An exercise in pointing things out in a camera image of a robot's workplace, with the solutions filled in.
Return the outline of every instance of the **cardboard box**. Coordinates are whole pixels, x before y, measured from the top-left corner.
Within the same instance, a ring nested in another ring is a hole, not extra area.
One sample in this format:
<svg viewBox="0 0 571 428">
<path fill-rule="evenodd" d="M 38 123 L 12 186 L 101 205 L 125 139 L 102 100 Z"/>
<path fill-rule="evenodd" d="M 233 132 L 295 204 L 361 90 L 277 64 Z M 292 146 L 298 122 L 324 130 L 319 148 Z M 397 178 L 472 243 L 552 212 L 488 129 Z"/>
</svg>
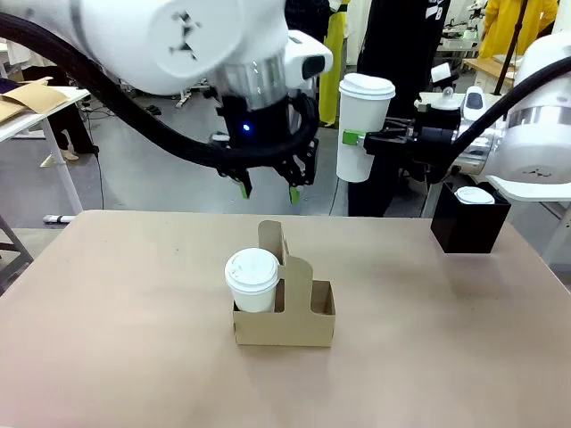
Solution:
<svg viewBox="0 0 571 428">
<path fill-rule="evenodd" d="M 48 113 L 68 100 L 63 93 L 44 83 L 46 80 L 41 79 L 0 95 L 0 123 L 26 110 Z"/>
</svg>

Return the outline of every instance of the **gray floor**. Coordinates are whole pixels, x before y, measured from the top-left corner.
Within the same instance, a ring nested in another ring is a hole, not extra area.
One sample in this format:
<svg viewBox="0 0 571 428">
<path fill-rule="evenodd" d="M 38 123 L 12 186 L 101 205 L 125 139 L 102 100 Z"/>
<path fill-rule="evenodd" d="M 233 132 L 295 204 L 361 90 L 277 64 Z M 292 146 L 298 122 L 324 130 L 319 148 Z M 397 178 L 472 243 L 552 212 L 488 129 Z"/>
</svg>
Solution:
<svg viewBox="0 0 571 428">
<path fill-rule="evenodd" d="M 468 85 L 469 78 L 463 78 Z M 167 124 L 193 138 L 206 140 L 214 130 L 224 129 L 212 100 L 200 95 L 175 109 L 166 99 L 139 99 L 163 110 Z M 315 185 L 304 189 L 297 205 L 289 202 L 287 184 L 271 169 L 252 172 L 254 191 L 243 200 L 238 187 L 216 171 L 180 160 L 163 152 L 136 131 L 115 118 L 91 122 L 95 143 L 101 147 L 105 208 L 113 210 L 165 210 L 326 216 L 334 199 L 337 131 L 321 129 L 319 166 Z M 0 213 L 9 225 L 44 228 L 45 214 L 70 214 L 70 204 L 55 169 L 38 165 L 49 154 L 45 141 L 12 140 L 0 144 Z M 101 208 L 99 173 L 95 159 L 87 156 L 70 166 L 84 208 Z M 346 184 L 341 182 L 333 215 L 346 215 Z M 409 180 L 403 184 L 390 217 L 418 217 L 426 187 Z M 540 205 L 534 205 L 515 221 L 519 232 L 541 251 L 557 220 Z M 571 271 L 571 245 L 559 254 L 556 270 Z"/>
</svg>

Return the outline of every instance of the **white table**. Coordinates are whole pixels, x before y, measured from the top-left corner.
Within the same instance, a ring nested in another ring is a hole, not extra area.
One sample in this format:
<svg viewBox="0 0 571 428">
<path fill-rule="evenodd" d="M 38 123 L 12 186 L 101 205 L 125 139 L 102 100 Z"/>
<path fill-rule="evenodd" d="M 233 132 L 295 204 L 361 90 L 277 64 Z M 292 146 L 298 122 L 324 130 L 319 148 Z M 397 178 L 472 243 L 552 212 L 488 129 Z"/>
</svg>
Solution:
<svg viewBox="0 0 571 428">
<path fill-rule="evenodd" d="M 24 112 L 14 119 L 6 121 L 4 124 L 0 125 L 0 143 L 14 138 L 20 132 L 32 128 L 36 124 L 40 124 L 46 135 L 46 141 L 50 146 L 52 155 L 54 156 L 55 165 L 60 174 L 60 179 L 63 181 L 63 186 L 65 191 L 70 198 L 71 207 L 73 209 L 73 214 L 78 215 L 83 207 L 81 206 L 81 201 L 79 200 L 78 191 L 71 180 L 71 175 L 68 170 L 65 159 L 60 153 L 60 148 L 55 140 L 54 132 L 50 123 L 47 120 L 52 114 L 69 107 L 77 103 L 78 101 L 84 99 L 89 95 L 89 91 L 86 89 L 77 89 L 76 87 L 65 87 L 65 86 L 53 86 L 54 89 L 64 93 L 68 97 L 68 101 L 62 105 L 57 106 L 53 110 L 46 114 L 36 114 L 33 112 Z"/>
</svg>

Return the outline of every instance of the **paper cup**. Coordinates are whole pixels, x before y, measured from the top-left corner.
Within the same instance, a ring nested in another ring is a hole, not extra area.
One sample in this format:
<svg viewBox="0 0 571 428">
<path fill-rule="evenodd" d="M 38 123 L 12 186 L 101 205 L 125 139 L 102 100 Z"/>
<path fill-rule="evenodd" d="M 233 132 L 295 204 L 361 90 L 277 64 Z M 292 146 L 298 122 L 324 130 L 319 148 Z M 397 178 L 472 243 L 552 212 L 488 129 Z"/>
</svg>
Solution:
<svg viewBox="0 0 571 428">
<path fill-rule="evenodd" d="M 243 312 L 273 312 L 279 262 L 271 252 L 248 248 L 230 258 L 224 269 L 226 284 Z"/>
<path fill-rule="evenodd" d="M 344 181 L 361 183 L 368 179 L 374 156 L 363 147 L 343 143 L 345 129 L 363 133 L 380 131 L 385 124 L 391 99 L 395 96 L 393 83 L 385 78 L 372 78 L 351 73 L 339 85 L 341 115 L 339 117 L 339 148 L 337 176 Z"/>
</svg>

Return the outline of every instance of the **cardboard cup holder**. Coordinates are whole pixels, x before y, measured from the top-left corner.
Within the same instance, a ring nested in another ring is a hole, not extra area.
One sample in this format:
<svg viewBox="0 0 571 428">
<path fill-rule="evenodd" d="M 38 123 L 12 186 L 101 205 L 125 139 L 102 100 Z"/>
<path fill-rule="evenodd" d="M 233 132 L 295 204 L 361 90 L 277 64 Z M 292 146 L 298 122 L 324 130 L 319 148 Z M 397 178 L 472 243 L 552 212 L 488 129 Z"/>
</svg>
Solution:
<svg viewBox="0 0 571 428">
<path fill-rule="evenodd" d="M 234 304 L 234 336 L 239 345 L 330 347 L 335 330 L 335 301 L 328 281 L 313 280 L 313 268 L 291 256 L 281 223 L 262 221 L 260 248 L 279 260 L 280 281 L 274 312 L 242 312 Z"/>
<path fill-rule="evenodd" d="M 68 97 L 57 89 L 45 86 L 48 80 L 41 78 L 0 94 L 0 123 L 28 110 L 46 114 L 68 101 Z"/>
</svg>

